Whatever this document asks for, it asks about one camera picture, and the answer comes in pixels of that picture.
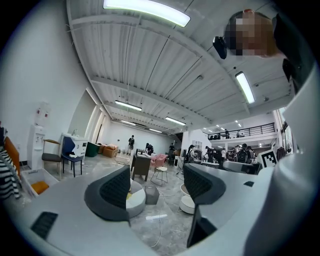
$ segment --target striped cloth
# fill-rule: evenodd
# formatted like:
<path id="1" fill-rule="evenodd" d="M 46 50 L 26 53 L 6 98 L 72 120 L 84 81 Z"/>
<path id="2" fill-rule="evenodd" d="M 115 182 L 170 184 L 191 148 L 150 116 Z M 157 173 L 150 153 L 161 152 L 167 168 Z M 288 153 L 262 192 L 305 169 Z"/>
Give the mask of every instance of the striped cloth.
<path id="1" fill-rule="evenodd" d="M 17 183 L 21 186 L 18 178 L 17 168 L 11 157 L 3 147 L 0 147 L 0 200 L 9 198 L 12 194 L 18 199 L 20 193 Z"/>

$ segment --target gray bin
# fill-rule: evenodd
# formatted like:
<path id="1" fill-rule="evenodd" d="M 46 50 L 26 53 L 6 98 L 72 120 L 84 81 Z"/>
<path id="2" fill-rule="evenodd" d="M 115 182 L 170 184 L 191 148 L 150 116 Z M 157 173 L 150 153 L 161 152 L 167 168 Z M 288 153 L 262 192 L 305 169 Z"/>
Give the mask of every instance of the gray bin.
<path id="1" fill-rule="evenodd" d="M 156 205 L 159 199 L 159 191 L 155 186 L 145 186 L 144 187 L 146 199 L 146 205 Z"/>

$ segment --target concrete floor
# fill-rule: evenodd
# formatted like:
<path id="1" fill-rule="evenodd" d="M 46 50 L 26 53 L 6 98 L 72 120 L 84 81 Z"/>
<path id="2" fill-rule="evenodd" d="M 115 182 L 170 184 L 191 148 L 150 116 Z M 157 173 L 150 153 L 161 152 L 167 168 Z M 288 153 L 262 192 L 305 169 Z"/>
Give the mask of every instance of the concrete floor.
<path id="1" fill-rule="evenodd" d="M 115 166 L 115 161 L 112 158 L 105 157 L 103 155 L 97 155 L 95 157 L 86 157 L 84 165 L 82 166 L 82 175 L 89 174 L 95 170 L 101 170 Z M 57 165 L 55 163 L 45 164 L 44 167 L 51 175 L 57 180 L 60 180 L 59 174 L 57 173 Z M 173 168 L 173 166 L 167 166 L 167 177 L 168 184 L 163 183 L 160 186 L 161 181 L 153 177 L 152 181 L 157 182 L 159 185 L 154 185 L 150 179 L 154 174 L 154 170 L 151 169 L 148 174 L 148 179 L 145 182 L 144 176 L 136 175 L 134 180 L 145 186 L 156 186 L 160 191 L 160 197 L 156 205 L 146 205 L 145 209 L 138 216 L 130 219 L 130 225 L 135 234 L 149 247 L 154 246 L 159 240 L 160 231 L 160 220 L 157 218 L 158 215 L 166 215 L 161 218 L 161 230 L 162 236 L 158 244 L 152 249 L 161 256 L 171 256 L 181 253 L 187 249 L 187 240 L 191 229 L 193 215 L 187 214 L 179 208 L 179 202 L 183 196 L 180 186 L 183 182 L 183 175 L 181 170 Z M 80 162 L 75 164 L 75 175 L 80 175 Z M 70 164 L 64 165 L 64 174 L 62 180 L 73 179 L 74 174 L 71 170 Z M 5 204 L 11 215 L 15 215 L 23 210 L 24 206 L 31 202 L 29 196 L 22 191 L 20 199 L 14 199 L 11 196 L 6 200 Z"/>

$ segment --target pink chair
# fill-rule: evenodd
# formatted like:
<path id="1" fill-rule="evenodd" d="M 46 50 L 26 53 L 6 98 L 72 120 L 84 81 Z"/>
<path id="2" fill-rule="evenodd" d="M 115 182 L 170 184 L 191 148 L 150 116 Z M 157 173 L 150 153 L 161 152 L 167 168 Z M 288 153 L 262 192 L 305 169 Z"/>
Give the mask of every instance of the pink chair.
<path id="1" fill-rule="evenodd" d="M 164 166 L 167 157 L 168 156 L 166 154 L 157 154 L 157 155 L 151 157 L 150 166 L 154 167 L 154 174 L 152 175 L 150 181 L 156 185 L 158 185 L 158 184 L 152 181 L 152 178 L 155 176 L 156 171 L 158 171 L 158 174 L 156 175 L 155 178 L 157 180 L 161 180 L 161 186 L 163 185 L 163 182 L 168 183 L 167 167 Z M 161 172 L 161 179 L 158 178 L 158 175 L 160 172 Z M 166 175 L 166 181 L 163 179 L 164 172 Z"/>

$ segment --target white storage box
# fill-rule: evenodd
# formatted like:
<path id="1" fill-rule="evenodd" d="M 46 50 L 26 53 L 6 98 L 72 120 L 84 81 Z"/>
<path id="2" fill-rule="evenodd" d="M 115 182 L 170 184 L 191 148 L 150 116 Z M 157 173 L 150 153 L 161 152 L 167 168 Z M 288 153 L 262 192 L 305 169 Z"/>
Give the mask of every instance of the white storage box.
<path id="1" fill-rule="evenodd" d="M 39 195 L 31 185 L 41 181 L 45 182 L 49 186 L 49 188 L 59 182 L 45 169 L 24 170 L 21 172 L 22 186 L 32 198 L 36 198 Z"/>

